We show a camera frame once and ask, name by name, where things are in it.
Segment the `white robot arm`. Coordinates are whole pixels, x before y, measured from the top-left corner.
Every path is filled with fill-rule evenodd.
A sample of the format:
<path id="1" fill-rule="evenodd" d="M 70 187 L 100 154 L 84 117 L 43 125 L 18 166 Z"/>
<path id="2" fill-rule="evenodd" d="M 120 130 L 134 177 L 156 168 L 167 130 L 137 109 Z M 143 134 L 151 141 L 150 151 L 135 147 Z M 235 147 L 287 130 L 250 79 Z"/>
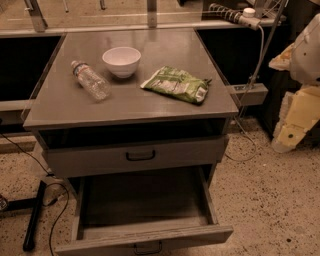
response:
<path id="1" fill-rule="evenodd" d="M 290 77 L 301 84 L 297 92 L 285 93 L 273 132 L 272 148 L 286 153 L 295 149 L 320 121 L 320 14 L 269 66 L 288 70 Z"/>

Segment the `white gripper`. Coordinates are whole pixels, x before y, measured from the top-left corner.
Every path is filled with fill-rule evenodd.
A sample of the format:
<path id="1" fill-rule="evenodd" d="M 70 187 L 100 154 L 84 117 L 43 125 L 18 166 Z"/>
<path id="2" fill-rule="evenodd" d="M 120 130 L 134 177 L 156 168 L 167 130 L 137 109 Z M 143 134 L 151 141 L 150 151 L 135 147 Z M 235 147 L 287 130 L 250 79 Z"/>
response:
<path id="1" fill-rule="evenodd" d="M 278 153 L 296 148 L 320 120 L 320 87 L 303 85 L 282 100 L 271 146 Z"/>

